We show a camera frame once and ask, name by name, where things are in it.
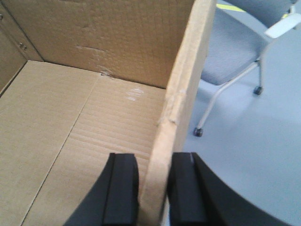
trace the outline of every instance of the chair caster wheel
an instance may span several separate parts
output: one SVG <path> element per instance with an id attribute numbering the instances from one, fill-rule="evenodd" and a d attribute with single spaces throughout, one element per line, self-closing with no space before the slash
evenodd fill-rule
<path id="1" fill-rule="evenodd" d="M 262 86 L 256 86 L 253 93 L 256 95 L 260 95 L 263 92 L 263 87 Z"/>
<path id="2" fill-rule="evenodd" d="M 193 131 L 193 135 L 195 135 L 196 137 L 201 137 L 203 135 L 203 129 L 200 128 L 195 128 L 194 131 Z"/>

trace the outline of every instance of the cardboard wall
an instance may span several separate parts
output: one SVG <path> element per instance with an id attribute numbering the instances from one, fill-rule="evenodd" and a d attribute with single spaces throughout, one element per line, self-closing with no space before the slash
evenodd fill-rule
<path id="1" fill-rule="evenodd" d="M 196 0 L 166 89 L 165 106 L 140 198 L 139 223 L 157 226 L 162 217 L 173 152 L 186 139 L 198 83 L 208 53 L 216 0 Z"/>
<path id="2" fill-rule="evenodd" d="M 0 28 L 0 96 L 6 85 L 19 72 L 26 61 Z"/>
<path id="3" fill-rule="evenodd" d="M 47 62 L 165 88 L 194 0 L 2 0 Z"/>

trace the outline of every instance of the gray floor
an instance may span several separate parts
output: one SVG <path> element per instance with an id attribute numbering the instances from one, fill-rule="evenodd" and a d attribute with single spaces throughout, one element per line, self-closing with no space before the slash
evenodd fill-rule
<path id="1" fill-rule="evenodd" d="M 229 13 L 264 31 L 246 13 Z M 217 89 L 201 81 L 184 146 L 243 197 L 294 226 L 301 225 L 300 40 L 301 29 L 281 37 L 268 53 L 263 94 L 252 94 L 254 70 L 219 97 L 198 138 L 193 128 Z"/>

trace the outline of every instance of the chair seat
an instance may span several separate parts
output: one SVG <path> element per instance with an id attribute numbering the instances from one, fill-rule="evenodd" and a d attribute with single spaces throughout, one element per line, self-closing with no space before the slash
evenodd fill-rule
<path id="1" fill-rule="evenodd" d="M 254 62 L 267 44 L 263 37 L 217 8 L 202 79 L 224 84 Z"/>

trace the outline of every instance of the chair armrest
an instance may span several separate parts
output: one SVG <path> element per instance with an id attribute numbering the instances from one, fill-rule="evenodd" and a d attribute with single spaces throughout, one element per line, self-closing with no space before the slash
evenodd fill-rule
<path id="1" fill-rule="evenodd" d="M 296 27 L 300 23 L 301 14 L 292 13 L 267 29 L 265 34 L 270 38 L 276 39 L 288 32 L 290 29 Z"/>

